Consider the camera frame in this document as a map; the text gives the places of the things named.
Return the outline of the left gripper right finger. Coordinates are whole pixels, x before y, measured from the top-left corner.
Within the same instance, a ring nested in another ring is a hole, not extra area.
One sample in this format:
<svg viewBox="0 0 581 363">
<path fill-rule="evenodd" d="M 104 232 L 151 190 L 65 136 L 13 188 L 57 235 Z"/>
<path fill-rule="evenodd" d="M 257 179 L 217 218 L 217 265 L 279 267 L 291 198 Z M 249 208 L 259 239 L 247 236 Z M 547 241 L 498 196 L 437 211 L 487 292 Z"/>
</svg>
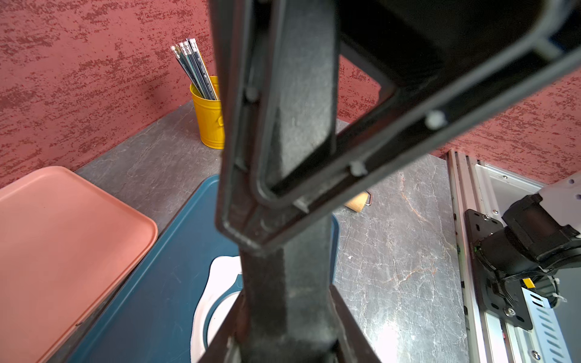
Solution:
<svg viewBox="0 0 581 363">
<path fill-rule="evenodd" d="M 330 295 L 338 329 L 334 346 L 336 362 L 380 362 L 334 285 L 330 286 Z"/>
</svg>

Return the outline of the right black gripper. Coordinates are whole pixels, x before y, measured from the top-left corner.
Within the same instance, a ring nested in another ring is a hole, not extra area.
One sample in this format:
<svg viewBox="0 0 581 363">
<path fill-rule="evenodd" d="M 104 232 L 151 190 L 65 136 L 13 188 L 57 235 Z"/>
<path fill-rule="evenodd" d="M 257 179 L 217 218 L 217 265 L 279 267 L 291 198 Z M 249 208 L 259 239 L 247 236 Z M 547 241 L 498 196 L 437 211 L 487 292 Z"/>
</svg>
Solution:
<svg viewBox="0 0 581 363">
<path fill-rule="evenodd" d="M 504 91 L 580 66 L 578 1 L 341 1 L 339 52 L 404 91 Z"/>
</svg>

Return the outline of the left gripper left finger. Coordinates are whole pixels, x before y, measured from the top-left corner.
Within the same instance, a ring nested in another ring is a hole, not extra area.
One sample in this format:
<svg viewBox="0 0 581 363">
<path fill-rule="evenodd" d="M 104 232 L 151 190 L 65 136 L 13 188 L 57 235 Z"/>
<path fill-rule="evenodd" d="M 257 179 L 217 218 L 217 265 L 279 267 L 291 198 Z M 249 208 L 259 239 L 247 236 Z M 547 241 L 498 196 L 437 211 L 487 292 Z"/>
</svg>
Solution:
<svg viewBox="0 0 581 363">
<path fill-rule="evenodd" d="M 240 346 L 236 334 L 238 316 L 245 302 L 245 293 L 240 292 L 219 330 L 216 332 L 210 346 L 199 359 L 205 362 L 242 362 Z"/>
</svg>

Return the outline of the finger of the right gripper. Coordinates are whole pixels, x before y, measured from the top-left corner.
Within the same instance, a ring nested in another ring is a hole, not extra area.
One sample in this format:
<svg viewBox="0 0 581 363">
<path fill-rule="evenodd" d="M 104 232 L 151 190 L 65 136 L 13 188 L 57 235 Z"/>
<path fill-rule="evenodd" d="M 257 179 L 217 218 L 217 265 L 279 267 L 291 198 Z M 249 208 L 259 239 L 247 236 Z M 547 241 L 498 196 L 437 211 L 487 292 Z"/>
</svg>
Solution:
<svg viewBox="0 0 581 363">
<path fill-rule="evenodd" d="M 240 249 L 242 362 L 336 361 L 332 212 L 558 78 L 382 86 L 340 55 L 340 2 L 210 3 L 225 122 L 216 227 Z"/>
</svg>

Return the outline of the teal tray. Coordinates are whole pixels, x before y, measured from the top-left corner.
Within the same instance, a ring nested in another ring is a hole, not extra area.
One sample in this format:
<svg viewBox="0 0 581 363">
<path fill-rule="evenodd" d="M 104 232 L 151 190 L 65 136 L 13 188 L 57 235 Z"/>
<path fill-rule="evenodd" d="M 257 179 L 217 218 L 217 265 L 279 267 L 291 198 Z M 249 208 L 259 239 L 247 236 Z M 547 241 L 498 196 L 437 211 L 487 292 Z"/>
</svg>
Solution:
<svg viewBox="0 0 581 363">
<path fill-rule="evenodd" d="M 219 177 L 206 178 L 68 359 L 192 362 L 195 310 L 215 260 L 239 262 L 215 226 Z"/>
</svg>

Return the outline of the white dough piece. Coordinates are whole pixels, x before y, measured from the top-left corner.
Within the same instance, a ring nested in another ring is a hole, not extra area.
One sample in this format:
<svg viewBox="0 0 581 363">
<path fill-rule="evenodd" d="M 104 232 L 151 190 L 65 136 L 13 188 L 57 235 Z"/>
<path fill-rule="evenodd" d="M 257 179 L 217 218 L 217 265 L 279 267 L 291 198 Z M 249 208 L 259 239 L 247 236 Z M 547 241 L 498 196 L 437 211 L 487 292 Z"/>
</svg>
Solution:
<svg viewBox="0 0 581 363">
<path fill-rule="evenodd" d="M 191 362 L 198 362 L 212 343 L 243 288 L 240 257 L 216 257 L 198 301 L 190 339 Z"/>
</svg>

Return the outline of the wooden rolling pin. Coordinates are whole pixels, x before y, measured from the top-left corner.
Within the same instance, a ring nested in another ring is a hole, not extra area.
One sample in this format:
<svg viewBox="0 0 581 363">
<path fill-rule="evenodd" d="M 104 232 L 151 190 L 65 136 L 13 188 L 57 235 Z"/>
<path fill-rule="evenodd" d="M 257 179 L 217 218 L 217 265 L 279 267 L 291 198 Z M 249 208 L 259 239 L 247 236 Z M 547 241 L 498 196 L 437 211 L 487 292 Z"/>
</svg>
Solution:
<svg viewBox="0 0 581 363">
<path fill-rule="evenodd" d="M 372 194 L 369 191 L 364 191 L 344 205 L 355 213 L 361 213 L 365 207 L 372 205 Z"/>
</svg>

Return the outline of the yellow cup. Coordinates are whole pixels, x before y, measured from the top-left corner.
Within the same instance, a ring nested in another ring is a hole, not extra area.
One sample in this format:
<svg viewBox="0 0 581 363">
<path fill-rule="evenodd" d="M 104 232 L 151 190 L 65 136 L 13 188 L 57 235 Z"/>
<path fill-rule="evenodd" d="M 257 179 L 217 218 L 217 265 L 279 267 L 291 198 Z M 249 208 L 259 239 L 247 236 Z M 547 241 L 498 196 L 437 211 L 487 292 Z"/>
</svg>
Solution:
<svg viewBox="0 0 581 363">
<path fill-rule="evenodd" d="M 201 98 L 194 85 L 190 85 L 190 93 L 202 143 L 208 148 L 222 150 L 225 146 L 225 130 L 220 100 Z"/>
</svg>

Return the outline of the pink tray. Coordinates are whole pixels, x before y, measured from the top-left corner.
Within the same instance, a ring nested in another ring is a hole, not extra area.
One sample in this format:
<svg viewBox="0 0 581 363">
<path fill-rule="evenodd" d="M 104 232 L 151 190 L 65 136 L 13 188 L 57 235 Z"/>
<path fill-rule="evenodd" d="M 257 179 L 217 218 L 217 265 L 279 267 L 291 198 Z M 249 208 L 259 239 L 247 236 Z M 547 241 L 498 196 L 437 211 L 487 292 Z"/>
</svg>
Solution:
<svg viewBox="0 0 581 363">
<path fill-rule="evenodd" d="M 62 166 L 1 190 L 1 360 L 47 361 L 136 267 L 156 223 Z"/>
</svg>

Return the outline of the aluminium front rail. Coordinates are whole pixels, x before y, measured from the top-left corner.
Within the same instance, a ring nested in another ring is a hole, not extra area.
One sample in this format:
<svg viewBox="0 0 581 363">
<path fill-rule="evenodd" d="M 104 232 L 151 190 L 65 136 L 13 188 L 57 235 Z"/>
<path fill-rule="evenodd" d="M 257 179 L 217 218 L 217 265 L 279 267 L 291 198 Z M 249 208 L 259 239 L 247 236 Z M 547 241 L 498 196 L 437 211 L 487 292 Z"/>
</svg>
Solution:
<svg viewBox="0 0 581 363">
<path fill-rule="evenodd" d="M 558 272 L 580 270 L 580 175 L 542 185 L 446 157 L 472 362 L 572 362 Z"/>
</svg>

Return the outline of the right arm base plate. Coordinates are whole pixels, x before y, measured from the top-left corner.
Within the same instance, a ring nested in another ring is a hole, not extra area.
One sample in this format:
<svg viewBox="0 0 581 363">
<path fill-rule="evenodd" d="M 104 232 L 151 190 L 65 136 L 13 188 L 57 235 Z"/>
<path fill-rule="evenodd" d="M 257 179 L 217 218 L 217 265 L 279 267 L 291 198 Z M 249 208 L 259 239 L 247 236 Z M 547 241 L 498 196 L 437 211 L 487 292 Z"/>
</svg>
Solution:
<svg viewBox="0 0 581 363">
<path fill-rule="evenodd" d="M 523 259 L 508 241 L 505 226 L 472 209 L 464 212 L 464 223 L 479 307 L 503 322 L 532 330 L 520 281 L 505 280 L 523 266 Z"/>
</svg>

